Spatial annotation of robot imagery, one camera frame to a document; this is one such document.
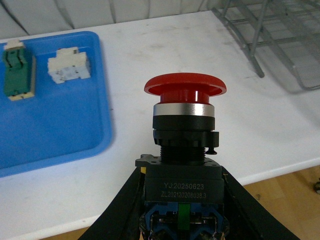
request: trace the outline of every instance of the wooden floor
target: wooden floor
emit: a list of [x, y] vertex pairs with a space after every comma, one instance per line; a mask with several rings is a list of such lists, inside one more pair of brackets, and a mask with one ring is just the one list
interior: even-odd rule
[[[320, 240], [320, 194], [313, 190], [320, 166], [245, 186], [276, 219], [301, 240]], [[45, 240], [77, 240], [86, 228]]]

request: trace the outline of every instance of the green terminal block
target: green terminal block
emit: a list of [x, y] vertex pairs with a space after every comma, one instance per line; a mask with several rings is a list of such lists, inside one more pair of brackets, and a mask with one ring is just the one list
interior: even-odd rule
[[36, 58], [20, 41], [8, 42], [2, 54], [5, 65], [4, 94], [11, 100], [35, 95]]

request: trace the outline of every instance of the white table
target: white table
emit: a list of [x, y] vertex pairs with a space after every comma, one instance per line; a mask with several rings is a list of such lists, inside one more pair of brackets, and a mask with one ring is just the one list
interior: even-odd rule
[[112, 144], [95, 157], [0, 178], [1, 240], [34, 240], [91, 225], [132, 173], [135, 159], [159, 155], [152, 135], [159, 98], [144, 93], [144, 85], [161, 74], [196, 72], [225, 82], [227, 93], [210, 100], [220, 132], [212, 158], [240, 183], [320, 164], [320, 91], [287, 92], [277, 79], [293, 77], [281, 64], [275, 77], [267, 61], [260, 79], [212, 12], [85, 30], [101, 40]]

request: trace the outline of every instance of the green contact element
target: green contact element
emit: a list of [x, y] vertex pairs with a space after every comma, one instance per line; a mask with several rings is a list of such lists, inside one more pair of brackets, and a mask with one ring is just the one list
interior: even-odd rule
[[30, 92], [32, 55], [24, 48], [6, 50], [2, 60], [5, 64], [4, 94], [9, 97]]
[[178, 204], [178, 229], [190, 230], [190, 204]]

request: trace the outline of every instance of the electrical component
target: electrical component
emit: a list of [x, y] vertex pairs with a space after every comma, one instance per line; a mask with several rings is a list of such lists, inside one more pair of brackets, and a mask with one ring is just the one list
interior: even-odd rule
[[198, 73], [171, 73], [149, 80], [144, 91], [160, 96], [153, 107], [153, 138], [161, 156], [143, 154], [135, 161], [145, 172], [145, 213], [140, 229], [148, 239], [224, 240], [222, 167], [217, 154], [219, 133], [210, 96], [224, 94], [220, 79]]
[[90, 78], [90, 63], [85, 52], [75, 47], [56, 51], [56, 57], [48, 59], [48, 73], [56, 84], [72, 79]]
[[36, 58], [18, 39], [4, 46], [2, 60], [5, 65], [4, 94], [11, 100], [21, 100], [35, 95]]

